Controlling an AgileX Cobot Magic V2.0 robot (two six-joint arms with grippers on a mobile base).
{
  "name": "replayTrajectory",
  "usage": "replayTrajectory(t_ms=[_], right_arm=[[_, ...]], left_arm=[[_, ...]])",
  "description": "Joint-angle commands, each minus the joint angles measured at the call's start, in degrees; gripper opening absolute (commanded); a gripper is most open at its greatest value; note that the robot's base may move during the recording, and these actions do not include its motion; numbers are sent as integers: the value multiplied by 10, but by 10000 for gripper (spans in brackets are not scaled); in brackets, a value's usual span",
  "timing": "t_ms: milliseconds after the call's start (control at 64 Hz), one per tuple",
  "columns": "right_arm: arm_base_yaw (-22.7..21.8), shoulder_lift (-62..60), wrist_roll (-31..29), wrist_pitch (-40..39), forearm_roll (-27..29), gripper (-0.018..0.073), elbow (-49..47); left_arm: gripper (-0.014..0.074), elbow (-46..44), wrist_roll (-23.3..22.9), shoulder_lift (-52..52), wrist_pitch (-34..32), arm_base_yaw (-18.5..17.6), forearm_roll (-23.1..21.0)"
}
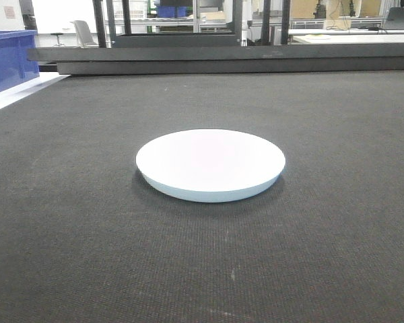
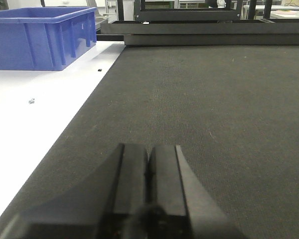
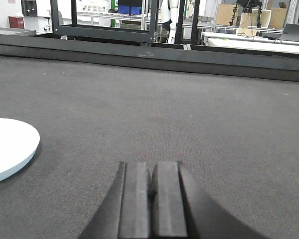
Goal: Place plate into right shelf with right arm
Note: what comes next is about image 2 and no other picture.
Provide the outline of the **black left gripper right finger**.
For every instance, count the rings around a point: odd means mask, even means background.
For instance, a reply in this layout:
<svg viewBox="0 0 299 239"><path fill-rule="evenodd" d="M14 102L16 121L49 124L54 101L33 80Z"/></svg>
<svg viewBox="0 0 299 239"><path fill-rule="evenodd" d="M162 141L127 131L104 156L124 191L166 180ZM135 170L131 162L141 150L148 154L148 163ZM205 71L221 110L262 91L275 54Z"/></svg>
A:
<svg viewBox="0 0 299 239"><path fill-rule="evenodd" d="M180 146L152 149L148 183L151 202L163 210L151 220L151 239L244 238L202 186Z"/></svg>

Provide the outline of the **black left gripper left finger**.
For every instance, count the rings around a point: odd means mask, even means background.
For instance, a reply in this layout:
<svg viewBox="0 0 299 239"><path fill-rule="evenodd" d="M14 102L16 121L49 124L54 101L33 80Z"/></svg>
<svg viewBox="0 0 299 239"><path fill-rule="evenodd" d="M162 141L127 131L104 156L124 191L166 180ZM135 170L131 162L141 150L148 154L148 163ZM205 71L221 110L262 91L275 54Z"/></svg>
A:
<svg viewBox="0 0 299 239"><path fill-rule="evenodd" d="M18 213L16 239L110 239L145 205L146 149L119 144L66 192Z"/></svg>

